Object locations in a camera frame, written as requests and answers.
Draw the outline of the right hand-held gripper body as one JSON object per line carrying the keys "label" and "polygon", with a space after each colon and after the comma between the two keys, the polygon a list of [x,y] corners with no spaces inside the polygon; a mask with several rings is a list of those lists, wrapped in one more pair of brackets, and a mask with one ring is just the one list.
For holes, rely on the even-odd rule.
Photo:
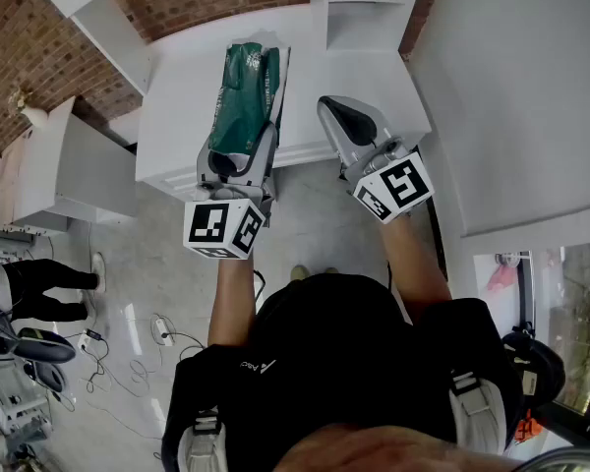
{"label": "right hand-held gripper body", "polygon": [[434,193],[419,153],[400,138],[345,145],[339,157],[350,195],[381,223],[408,213]]}

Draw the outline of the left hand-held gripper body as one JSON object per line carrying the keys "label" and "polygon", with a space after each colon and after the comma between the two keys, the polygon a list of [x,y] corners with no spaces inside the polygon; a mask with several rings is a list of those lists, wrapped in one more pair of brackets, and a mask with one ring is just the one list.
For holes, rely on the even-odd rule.
{"label": "left hand-held gripper body", "polygon": [[253,185],[201,177],[194,199],[185,203],[183,245],[214,260],[246,260],[263,227],[269,226],[276,199],[273,179]]}

